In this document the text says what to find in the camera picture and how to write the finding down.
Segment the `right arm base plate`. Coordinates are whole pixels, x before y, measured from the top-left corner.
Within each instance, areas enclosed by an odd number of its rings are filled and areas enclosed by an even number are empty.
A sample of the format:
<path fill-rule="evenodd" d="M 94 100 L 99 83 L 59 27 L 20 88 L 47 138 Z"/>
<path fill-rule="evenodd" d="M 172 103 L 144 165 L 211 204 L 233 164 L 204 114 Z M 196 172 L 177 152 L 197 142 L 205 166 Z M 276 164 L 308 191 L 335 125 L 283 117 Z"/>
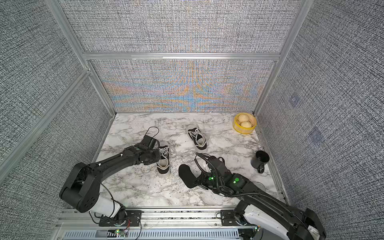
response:
<path fill-rule="evenodd" d="M 260 227 L 260 225 L 247 222 L 244 217 L 240 216 L 240 214 L 236 213 L 234 210 L 220 210 L 219 219 L 221 220 L 222 226 L 225 227 Z"/>

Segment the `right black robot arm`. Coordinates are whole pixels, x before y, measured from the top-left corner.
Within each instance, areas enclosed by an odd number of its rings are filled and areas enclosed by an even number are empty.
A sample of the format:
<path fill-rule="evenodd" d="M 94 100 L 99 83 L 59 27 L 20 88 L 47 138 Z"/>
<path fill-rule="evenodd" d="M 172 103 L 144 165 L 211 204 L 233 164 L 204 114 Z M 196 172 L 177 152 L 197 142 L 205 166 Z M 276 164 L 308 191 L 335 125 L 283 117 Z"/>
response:
<path fill-rule="evenodd" d="M 289 206 L 267 194 L 251 180 L 231 173 L 221 157 L 197 153 L 208 166 L 196 179 L 196 184 L 227 198 L 240 200 L 234 210 L 240 225 L 255 225 L 267 229 L 284 240 L 324 240 L 327 233 L 318 215 L 306 209 Z"/>

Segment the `black canvas sneaker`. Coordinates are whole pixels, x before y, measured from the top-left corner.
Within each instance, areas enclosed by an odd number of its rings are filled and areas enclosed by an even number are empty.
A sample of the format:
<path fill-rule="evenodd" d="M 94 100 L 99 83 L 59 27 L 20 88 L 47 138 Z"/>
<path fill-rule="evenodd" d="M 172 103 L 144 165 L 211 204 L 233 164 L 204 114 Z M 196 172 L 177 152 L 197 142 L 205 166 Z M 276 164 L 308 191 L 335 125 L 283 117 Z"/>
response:
<path fill-rule="evenodd" d="M 197 125 L 187 126 L 187 135 L 199 151 L 205 151 L 207 149 L 207 139 Z"/>
<path fill-rule="evenodd" d="M 159 146 L 160 160 L 157 162 L 157 170 L 161 175 L 170 172 L 170 146 L 166 141 L 161 141 Z"/>

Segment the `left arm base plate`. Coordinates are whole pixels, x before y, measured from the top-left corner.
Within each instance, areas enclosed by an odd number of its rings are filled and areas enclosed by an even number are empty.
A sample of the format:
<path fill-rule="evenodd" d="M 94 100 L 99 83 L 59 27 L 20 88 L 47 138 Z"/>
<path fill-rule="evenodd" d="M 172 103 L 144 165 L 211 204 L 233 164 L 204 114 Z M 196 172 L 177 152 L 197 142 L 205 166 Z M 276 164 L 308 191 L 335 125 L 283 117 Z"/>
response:
<path fill-rule="evenodd" d="M 139 227 L 142 217 L 141 210 L 125 210 L 119 212 L 114 218 L 101 217 L 99 227 Z"/>

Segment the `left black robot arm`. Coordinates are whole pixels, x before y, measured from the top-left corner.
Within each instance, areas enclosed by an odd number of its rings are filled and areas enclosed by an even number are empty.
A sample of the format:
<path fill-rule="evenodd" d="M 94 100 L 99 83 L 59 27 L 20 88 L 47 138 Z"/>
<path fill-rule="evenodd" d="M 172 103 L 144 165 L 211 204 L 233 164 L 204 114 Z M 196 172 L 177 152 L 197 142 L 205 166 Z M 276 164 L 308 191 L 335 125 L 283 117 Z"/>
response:
<path fill-rule="evenodd" d="M 161 158 L 160 149 L 130 146 L 121 153 L 92 164 L 78 163 L 70 172 L 59 197 L 81 213 L 96 212 L 110 218 L 122 208 L 110 199 L 105 204 L 99 200 L 102 182 L 113 174 L 134 165 L 151 165 Z"/>

